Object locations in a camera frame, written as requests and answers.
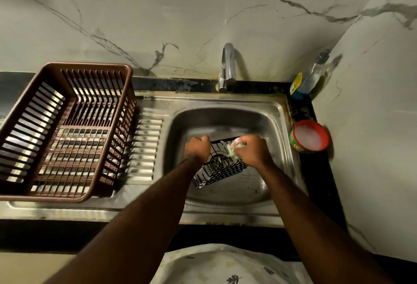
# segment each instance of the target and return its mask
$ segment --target left hand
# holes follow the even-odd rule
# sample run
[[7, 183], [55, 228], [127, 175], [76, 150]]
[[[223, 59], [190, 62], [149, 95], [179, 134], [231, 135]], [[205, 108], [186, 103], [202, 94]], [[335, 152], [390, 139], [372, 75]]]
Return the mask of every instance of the left hand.
[[191, 140], [185, 144], [184, 157], [183, 160], [187, 158], [198, 158], [201, 161], [201, 164], [207, 161], [208, 156], [210, 155], [210, 138], [208, 136], [203, 136], [200, 138], [193, 137]]

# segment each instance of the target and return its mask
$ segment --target forearm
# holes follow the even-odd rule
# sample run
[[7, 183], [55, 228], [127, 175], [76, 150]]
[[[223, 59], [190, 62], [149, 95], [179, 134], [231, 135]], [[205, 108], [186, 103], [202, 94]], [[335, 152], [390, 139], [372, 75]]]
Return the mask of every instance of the forearm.
[[259, 173], [315, 283], [344, 283], [355, 279], [392, 283], [372, 257], [324, 215], [276, 165], [263, 166]]
[[48, 283], [149, 283], [174, 236], [201, 163], [184, 160], [122, 210]]

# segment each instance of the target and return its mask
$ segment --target dish soap bottle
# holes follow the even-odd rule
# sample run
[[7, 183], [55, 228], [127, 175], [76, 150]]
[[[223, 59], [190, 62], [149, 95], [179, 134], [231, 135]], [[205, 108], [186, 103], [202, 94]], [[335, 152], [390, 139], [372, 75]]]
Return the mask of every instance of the dish soap bottle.
[[329, 55], [329, 49], [321, 52], [308, 72], [300, 72], [297, 75], [289, 89], [289, 94], [292, 98], [302, 100], [305, 96], [310, 94], [311, 90], [316, 86], [320, 77], [325, 72], [324, 64], [329, 59]]

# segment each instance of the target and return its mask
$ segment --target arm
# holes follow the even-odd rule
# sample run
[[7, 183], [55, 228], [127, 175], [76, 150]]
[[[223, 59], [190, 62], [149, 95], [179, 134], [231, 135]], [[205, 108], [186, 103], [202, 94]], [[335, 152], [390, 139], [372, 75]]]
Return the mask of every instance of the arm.
[[265, 139], [240, 137], [237, 155], [257, 169], [315, 283], [393, 283], [376, 261], [323, 214], [273, 162]]
[[210, 155], [210, 139], [193, 138], [183, 161], [124, 208], [46, 283], [149, 283], [174, 236], [191, 180]]

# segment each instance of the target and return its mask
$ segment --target chrome faucet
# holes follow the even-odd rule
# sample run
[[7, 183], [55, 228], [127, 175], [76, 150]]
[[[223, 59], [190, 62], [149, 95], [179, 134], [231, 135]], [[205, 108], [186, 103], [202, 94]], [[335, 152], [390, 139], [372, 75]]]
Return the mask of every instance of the chrome faucet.
[[218, 91], [226, 92], [227, 86], [234, 83], [236, 83], [234, 48], [231, 43], [226, 43], [223, 47], [222, 68], [218, 75]]

